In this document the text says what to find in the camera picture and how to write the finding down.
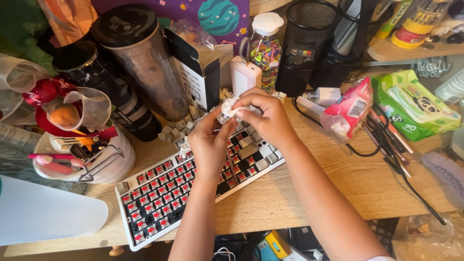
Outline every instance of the wooden desk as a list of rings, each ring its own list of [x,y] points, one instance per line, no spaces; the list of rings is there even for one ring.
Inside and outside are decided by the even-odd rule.
[[[427,213],[427,209],[406,187],[402,178],[383,162],[380,153],[370,158],[356,156],[321,127],[298,114],[289,99],[285,101],[285,108],[299,137],[364,219]],[[408,166],[413,175],[411,184],[438,212],[456,210],[448,200],[452,195],[446,192],[448,189],[444,183],[421,165],[420,157],[428,151],[445,147],[450,138],[451,132],[448,132],[414,143],[412,145],[417,152],[406,156],[411,161]],[[131,175],[175,153],[172,144],[159,140],[142,143],[131,136],[129,139],[137,155]],[[372,141],[363,131],[358,132],[351,144],[361,153],[375,150]],[[106,224],[95,234],[11,245],[5,256],[128,244],[114,187],[114,184],[90,185],[87,190],[87,196],[104,200],[110,211]],[[216,204],[218,234],[306,225],[308,221],[294,191],[286,163]],[[176,231],[171,231],[159,240],[174,239]]]

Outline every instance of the white jar lid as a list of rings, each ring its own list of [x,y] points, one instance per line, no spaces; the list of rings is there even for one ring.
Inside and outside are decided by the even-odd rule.
[[[277,13],[260,13],[255,16],[251,26],[253,30],[263,36],[270,36],[279,31],[284,25],[284,20]]]

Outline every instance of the white keyboard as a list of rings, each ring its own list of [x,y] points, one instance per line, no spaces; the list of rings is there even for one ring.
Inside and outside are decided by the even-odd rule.
[[[246,122],[228,142],[233,166],[226,161],[218,180],[216,203],[285,162],[280,151]],[[237,175],[234,182],[232,171]],[[129,246],[137,251],[180,225],[196,175],[195,157],[176,153],[116,185]]]

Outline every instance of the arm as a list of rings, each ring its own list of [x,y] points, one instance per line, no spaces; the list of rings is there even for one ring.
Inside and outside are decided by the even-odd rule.
[[[237,115],[282,152],[311,229],[329,258],[365,261],[388,256],[356,209],[298,138],[280,101],[260,89],[250,89],[241,97],[235,107],[253,104],[263,110],[262,117],[244,110]]]
[[[213,133],[214,120],[220,111],[219,107],[209,113],[188,135],[195,155],[197,175],[169,261],[204,261],[212,258],[216,188],[226,158],[229,134],[237,127],[235,119],[231,119],[219,133]]]

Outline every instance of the charger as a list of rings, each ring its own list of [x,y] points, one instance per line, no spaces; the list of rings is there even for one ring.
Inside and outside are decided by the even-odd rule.
[[[335,104],[342,94],[340,88],[319,87],[315,93],[310,93],[311,99],[316,99],[317,105],[332,105]]]

